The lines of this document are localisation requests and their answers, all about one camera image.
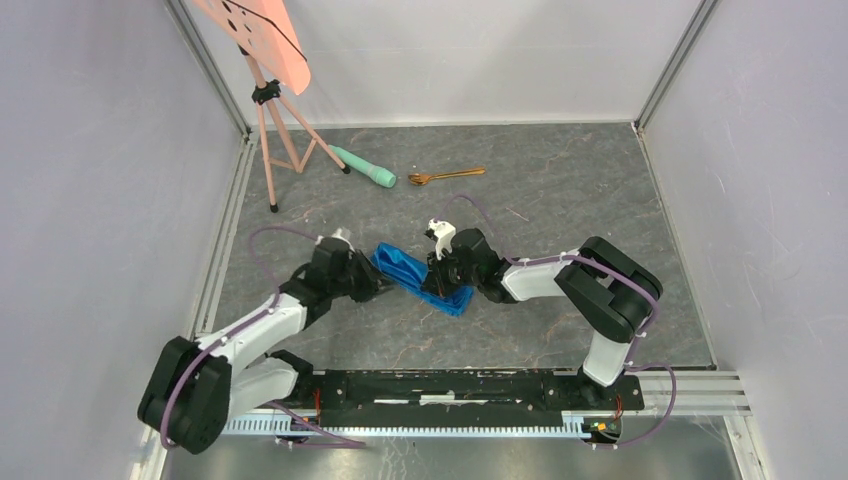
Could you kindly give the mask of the blue cloth napkin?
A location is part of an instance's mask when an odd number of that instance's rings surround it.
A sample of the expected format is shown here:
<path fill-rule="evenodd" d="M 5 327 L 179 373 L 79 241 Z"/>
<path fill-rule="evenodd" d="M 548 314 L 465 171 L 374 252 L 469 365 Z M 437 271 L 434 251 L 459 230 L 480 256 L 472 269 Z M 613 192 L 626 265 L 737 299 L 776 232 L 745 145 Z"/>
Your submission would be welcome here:
<path fill-rule="evenodd" d="M 384 276 L 442 313 L 459 317 L 471 303 L 473 289 L 468 286 L 445 296 L 425 292 L 423 283 L 428 273 L 427 265 L 398 247 L 381 242 L 371 254 L 370 261 Z"/>

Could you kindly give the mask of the gold spoon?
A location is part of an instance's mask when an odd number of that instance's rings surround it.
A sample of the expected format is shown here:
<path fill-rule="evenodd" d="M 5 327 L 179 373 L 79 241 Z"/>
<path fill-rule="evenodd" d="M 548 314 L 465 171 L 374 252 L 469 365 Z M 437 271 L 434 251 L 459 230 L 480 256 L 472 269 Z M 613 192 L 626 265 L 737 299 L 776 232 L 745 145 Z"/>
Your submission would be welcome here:
<path fill-rule="evenodd" d="M 466 170 L 461 170 L 461 171 L 444 172 L 444 173 L 437 173 L 437 174 L 413 173 L 413 174 L 409 174 L 407 176 L 407 179 L 413 185 L 424 186 L 424 185 L 427 185 L 434 180 L 483 175 L 485 173 L 486 173 L 485 168 L 478 167 L 478 168 L 466 169 Z"/>

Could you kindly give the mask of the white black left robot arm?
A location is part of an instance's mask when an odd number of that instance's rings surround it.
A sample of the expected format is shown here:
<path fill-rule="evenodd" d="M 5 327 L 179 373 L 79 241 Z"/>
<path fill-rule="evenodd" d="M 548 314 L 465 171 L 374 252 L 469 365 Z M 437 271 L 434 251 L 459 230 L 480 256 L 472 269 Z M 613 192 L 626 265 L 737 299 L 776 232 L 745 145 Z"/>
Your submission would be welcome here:
<path fill-rule="evenodd" d="M 137 417 L 166 449 L 208 449 L 226 423 L 283 400 L 306 405 L 314 381 L 301 359 L 271 353 L 326 314 L 334 300 L 374 299 L 391 284 L 368 257 L 338 235 L 317 239 L 312 258 L 259 307 L 199 340 L 177 336 L 163 347 Z"/>

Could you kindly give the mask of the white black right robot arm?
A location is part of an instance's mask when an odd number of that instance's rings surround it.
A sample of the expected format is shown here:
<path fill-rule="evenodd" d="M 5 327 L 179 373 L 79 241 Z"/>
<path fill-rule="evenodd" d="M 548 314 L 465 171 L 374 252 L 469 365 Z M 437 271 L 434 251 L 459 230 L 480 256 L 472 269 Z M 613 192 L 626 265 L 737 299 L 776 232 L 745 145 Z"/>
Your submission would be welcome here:
<path fill-rule="evenodd" d="M 568 299 L 594 330 L 578 370 L 580 400 L 602 408 L 617 396 L 634 343 L 663 294 L 655 275 L 598 236 L 552 257 L 521 259 L 499 255 L 477 228 L 458 230 L 433 221 L 425 234 L 435 249 L 427 256 L 424 292 L 446 297 L 472 287 L 496 304 Z"/>

